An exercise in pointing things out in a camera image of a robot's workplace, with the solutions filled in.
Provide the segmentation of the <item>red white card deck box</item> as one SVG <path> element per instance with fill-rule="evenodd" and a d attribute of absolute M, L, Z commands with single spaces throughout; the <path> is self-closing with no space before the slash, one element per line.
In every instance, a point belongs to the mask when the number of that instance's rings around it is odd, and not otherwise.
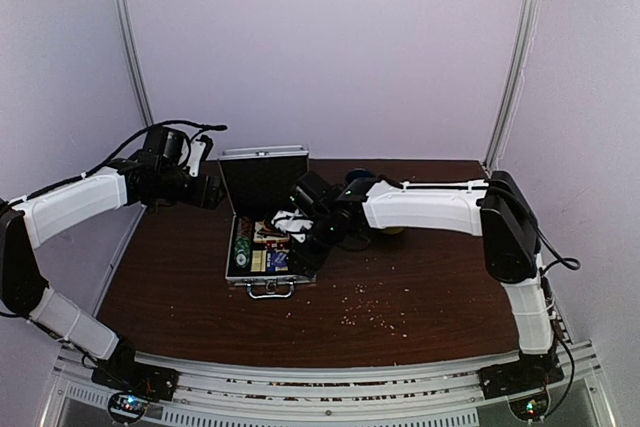
<path fill-rule="evenodd" d="M 278 230 L 274 230 L 263 221 L 254 223 L 253 242 L 255 244 L 267 245 L 281 242 L 284 236 Z"/>

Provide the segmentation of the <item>purple round button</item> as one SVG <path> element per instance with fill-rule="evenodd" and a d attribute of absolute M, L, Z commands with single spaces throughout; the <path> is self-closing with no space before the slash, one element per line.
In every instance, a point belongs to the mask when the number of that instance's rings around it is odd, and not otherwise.
<path fill-rule="evenodd" d="M 276 251 L 271 254 L 270 266 L 274 269 L 286 269 L 288 266 L 288 253 Z"/>

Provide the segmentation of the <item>silver aluminium poker case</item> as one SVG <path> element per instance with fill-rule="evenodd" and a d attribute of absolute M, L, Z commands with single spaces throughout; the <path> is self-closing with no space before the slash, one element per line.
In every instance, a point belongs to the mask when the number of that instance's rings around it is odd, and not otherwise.
<path fill-rule="evenodd" d="M 294 294 L 299 284 L 310 283 L 314 277 L 304 277 L 286 272 L 251 272 L 251 260 L 245 269 L 234 262 L 234 241 L 237 221 L 248 217 L 252 222 L 252 252 L 255 250 L 291 250 L 291 238 L 282 233 L 281 242 L 267 245 L 253 242 L 254 223 L 271 220 L 280 211 L 292 212 L 295 207 L 289 200 L 295 181 L 308 170 L 309 151 L 303 145 L 237 148 L 223 151 L 219 167 L 232 208 L 232 224 L 228 246 L 225 280 L 231 287 L 244 288 L 254 300 L 286 299 Z"/>

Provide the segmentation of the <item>blue gold card deck box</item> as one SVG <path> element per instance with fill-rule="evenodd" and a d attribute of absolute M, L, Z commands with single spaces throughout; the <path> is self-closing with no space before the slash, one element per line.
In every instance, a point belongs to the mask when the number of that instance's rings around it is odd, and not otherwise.
<path fill-rule="evenodd" d="M 251 272 L 278 273 L 288 270 L 289 252 L 287 250 L 255 250 L 251 257 Z"/>

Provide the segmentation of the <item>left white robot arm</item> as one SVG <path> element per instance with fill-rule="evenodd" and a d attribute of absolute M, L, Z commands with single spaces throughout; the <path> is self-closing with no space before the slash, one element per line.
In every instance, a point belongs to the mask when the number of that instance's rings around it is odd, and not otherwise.
<path fill-rule="evenodd" d="M 123 391 L 144 380 L 121 337 L 91 313 L 143 209 L 186 204 L 215 208 L 221 180 L 202 164 L 222 128 L 163 121 L 132 134 L 96 166 L 1 204 L 1 314 L 23 319 L 106 361 Z"/>

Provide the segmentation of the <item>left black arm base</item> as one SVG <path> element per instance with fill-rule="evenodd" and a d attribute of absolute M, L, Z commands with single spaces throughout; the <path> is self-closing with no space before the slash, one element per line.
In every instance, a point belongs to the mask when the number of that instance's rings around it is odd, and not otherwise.
<path fill-rule="evenodd" d="M 91 380 L 154 402 L 171 401 L 179 373 L 175 369 L 138 362 L 133 351 L 121 350 L 107 360 L 98 359 Z"/>

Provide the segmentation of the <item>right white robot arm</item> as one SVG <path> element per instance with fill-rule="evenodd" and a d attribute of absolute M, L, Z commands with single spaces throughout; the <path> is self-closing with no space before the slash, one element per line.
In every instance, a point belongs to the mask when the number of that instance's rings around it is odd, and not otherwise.
<path fill-rule="evenodd" d="M 453 183 L 394 181 L 352 172 L 331 185 L 310 171 L 288 196 L 290 208 L 270 218 L 292 238 L 290 265 L 310 277 L 331 250 L 364 231 L 411 228 L 455 232 L 480 240 L 488 274 L 506 292 L 518 332 L 512 377 L 530 389 L 557 362 L 552 293 L 544 278 L 542 235 L 510 174 Z"/>

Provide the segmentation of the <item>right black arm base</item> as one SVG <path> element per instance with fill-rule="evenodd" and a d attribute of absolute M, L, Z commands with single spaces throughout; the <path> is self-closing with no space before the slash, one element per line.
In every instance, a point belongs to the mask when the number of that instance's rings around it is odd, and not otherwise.
<path fill-rule="evenodd" d="M 483 367 L 477 374 L 485 399 L 543 389 L 564 379 L 555 353 L 528 355 L 519 352 L 517 360 Z"/>

